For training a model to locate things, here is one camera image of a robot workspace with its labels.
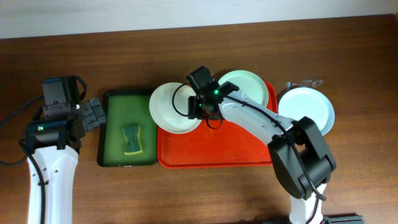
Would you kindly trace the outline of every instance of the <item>red tray edge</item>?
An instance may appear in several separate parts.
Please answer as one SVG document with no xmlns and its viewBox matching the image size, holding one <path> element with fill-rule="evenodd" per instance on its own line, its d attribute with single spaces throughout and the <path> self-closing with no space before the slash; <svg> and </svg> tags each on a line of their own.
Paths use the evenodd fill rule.
<svg viewBox="0 0 398 224">
<path fill-rule="evenodd" d="M 276 98 L 275 88 L 270 84 L 265 82 L 268 89 L 269 96 L 272 104 L 273 112 L 278 113 L 278 104 Z M 186 164 L 186 165 L 169 165 L 162 158 L 162 148 L 159 147 L 159 143 L 162 142 L 162 135 L 159 131 L 163 131 L 161 127 L 157 127 L 157 160 L 159 163 L 168 169 L 193 169 L 193 168 L 220 168 L 220 167 L 254 167 L 254 166 L 271 166 L 272 161 L 267 162 L 243 162 L 243 163 L 224 163 L 224 164 Z"/>
</svg>

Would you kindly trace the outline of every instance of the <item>plate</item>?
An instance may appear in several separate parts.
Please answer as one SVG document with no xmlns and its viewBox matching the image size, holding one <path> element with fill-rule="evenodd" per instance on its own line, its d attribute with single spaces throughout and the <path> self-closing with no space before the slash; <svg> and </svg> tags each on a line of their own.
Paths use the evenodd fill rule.
<svg viewBox="0 0 398 224">
<path fill-rule="evenodd" d="M 149 111 L 155 123 L 170 133 L 184 134 L 197 128 L 201 122 L 199 119 L 188 119 L 179 115 L 172 106 L 174 91 L 181 83 L 166 83 L 158 87 L 150 96 Z M 188 113 L 188 97 L 195 96 L 195 92 L 189 86 L 181 87 L 175 95 L 174 104 L 182 114 Z"/>
<path fill-rule="evenodd" d="M 268 89 L 258 75 L 245 70 L 236 70 L 222 76 L 218 83 L 221 85 L 227 81 L 237 85 L 240 90 L 256 103 L 267 107 Z"/>
<path fill-rule="evenodd" d="M 322 135 L 330 131 L 335 122 L 335 111 L 324 94 L 311 88 L 294 88 L 279 101 L 279 114 L 296 121 L 311 118 Z"/>
</svg>

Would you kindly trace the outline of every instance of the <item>green tray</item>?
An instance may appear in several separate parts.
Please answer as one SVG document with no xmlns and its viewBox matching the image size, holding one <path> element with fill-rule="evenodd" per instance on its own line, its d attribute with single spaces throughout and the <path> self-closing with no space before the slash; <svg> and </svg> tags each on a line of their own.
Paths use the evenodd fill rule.
<svg viewBox="0 0 398 224">
<path fill-rule="evenodd" d="M 157 126 L 149 113 L 153 90 L 109 90 L 103 96 L 108 123 L 101 127 L 97 163 L 101 167 L 152 165 L 156 158 Z M 142 153 L 124 155 L 122 128 L 132 124 L 141 127 Z"/>
</svg>

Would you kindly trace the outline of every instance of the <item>white wall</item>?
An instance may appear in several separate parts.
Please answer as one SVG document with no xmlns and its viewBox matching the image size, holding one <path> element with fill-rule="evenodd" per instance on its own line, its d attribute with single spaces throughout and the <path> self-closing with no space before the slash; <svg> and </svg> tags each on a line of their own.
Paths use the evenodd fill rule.
<svg viewBox="0 0 398 224">
<path fill-rule="evenodd" d="M 397 11 L 398 0 L 0 0 L 0 38 Z"/>
</svg>

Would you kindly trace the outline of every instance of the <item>red tray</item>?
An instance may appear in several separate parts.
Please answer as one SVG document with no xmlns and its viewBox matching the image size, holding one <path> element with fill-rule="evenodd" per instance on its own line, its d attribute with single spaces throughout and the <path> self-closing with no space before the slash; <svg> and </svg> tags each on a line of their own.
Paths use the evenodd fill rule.
<svg viewBox="0 0 398 224">
<path fill-rule="evenodd" d="M 274 87 L 266 83 L 267 108 L 278 113 Z M 212 126 L 219 121 L 211 121 Z M 237 124 L 223 121 L 210 129 L 205 121 L 187 134 L 172 134 L 157 128 L 157 159 L 169 169 L 272 165 L 266 145 Z"/>
</svg>

